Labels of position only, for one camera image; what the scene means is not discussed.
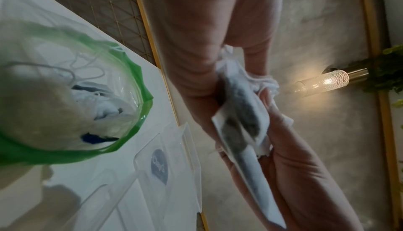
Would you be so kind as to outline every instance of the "blue label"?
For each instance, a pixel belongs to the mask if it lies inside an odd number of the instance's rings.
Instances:
[[[151,172],[163,184],[167,185],[168,182],[168,164],[164,152],[157,149],[153,152],[151,157]]]

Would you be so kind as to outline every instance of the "gold metal frame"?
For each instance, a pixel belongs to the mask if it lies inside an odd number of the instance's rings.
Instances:
[[[153,38],[152,33],[151,33],[150,25],[149,25],[148,20],[147,20],[147,15],[146,15],[146,12],[145,12],[145,10],[144,10],[143,1],[142,1],[142,0],[137,0],[137,4],[139,5],[139,8],[140,8],[140,13],[141,13],[141,16],[142,16],[142,18],[143,18],[144,27],[146,28],[148,40],[150,41],[151,50],[152,50],[152,53],[153,53],[153,55],[154,55],[155,63],[156,63],[156,65],[157,65],[157,67],[158,67],[159,69],[161,69],[162,76],[163,76],[163,78],[164,78],[165,85],[166,85],[166,87],[167,87],[169,99],[171,100],[172,109],[173,109],[173,112],[174,112],[174,114],[175,114],[176,123],[179,125],[178,117],[177,117],[177,115],[176,115],[175,107],[174,107],[174,105],[173,105],[172,97],[171,97],[171,94],[170,94],[170,91],[169,91],[169,88],[168,88],[167,79],[166,79],[164,70],[163,70],[163,68],[162,68],[161,61],[160,61],[160,58],[159,58],[159,55],[158,55],[158,51],[157,51],[157,48],[156,48],[156,46],[155,46],[154,38]],[[204,215],[203,212],[201,212],[200,215],[201,215],[201,220],[203,221],[203,226],[204,226],[205,231],[209,231],[209,227],[208,227],[208,225],[207,225],[206,216]]]
[[[373,57],[382,53],[381,27],[377,17],[376,0],[362,0],[368,38],[368,49]],[[385,146],[385,157],[389,174],[390,195],[392,201],[393,226],[400,228],[403,219],[403,210],[400,198],[400,182],[398,175],[398,164],[396,158],[395,137],[392,127],[392,116],[390,112],[389,96],[387,92],[378,93],[378,104],[380,118],[382,121],[383,139]]]

